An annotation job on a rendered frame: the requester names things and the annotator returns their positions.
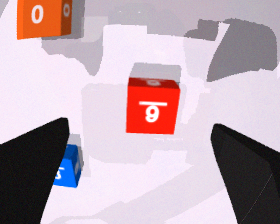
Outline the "orange block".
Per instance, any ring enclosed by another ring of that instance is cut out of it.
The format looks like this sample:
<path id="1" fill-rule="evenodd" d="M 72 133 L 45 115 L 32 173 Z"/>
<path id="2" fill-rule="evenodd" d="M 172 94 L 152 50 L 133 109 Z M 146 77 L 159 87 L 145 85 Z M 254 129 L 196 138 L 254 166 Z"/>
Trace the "orange block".
<path id="1" fill-rule="evenodd" d="M 72 0 L 18 0 L 16 39 L 71 35 Z"/>

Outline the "red block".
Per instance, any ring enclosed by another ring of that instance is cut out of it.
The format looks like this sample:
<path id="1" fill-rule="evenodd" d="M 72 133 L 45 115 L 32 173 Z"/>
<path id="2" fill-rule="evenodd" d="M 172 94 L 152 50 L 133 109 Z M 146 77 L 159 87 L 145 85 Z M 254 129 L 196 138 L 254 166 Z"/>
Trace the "red block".
<path id="1" fill-rule="evenodd" d="M 127 133 L 173 133 L 180 87 L 175 80 L 129 77 Z"/>

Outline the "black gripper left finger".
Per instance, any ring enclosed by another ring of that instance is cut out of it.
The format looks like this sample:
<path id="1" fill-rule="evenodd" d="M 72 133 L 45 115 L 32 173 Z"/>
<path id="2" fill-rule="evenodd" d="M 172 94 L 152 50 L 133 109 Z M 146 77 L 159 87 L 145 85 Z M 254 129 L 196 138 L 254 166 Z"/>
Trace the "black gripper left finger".
<path id="1" fill-rule="evenodd" d="M 0 224 L 40 224 L 69 133 L 58 117 L 0 144 Z"/>

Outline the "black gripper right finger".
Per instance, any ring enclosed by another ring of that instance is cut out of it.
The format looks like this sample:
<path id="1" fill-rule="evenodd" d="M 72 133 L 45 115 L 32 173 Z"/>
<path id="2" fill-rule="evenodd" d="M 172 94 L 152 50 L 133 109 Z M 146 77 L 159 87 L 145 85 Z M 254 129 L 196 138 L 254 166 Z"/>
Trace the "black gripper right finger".
<path id="1" fill-rule="evenodd" d="M 211 141 L 237 224 L 280 224 L 280 153 L 222 124 Z"/>

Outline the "blue block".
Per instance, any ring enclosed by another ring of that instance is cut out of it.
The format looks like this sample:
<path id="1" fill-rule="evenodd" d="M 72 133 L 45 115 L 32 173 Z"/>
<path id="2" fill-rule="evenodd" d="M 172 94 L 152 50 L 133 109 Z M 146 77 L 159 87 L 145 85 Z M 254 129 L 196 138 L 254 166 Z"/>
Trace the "blue block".
<path id="1" fill-rule="evenodd" d="M 67 144 L 62 164 L 56 175 L 58 176 L 55 177 L 54 185 L 69 186 L 69 188 L 79 186 L 77 183 L 79 183 L 81 175 L 80 157 L 75 144 Z"/>

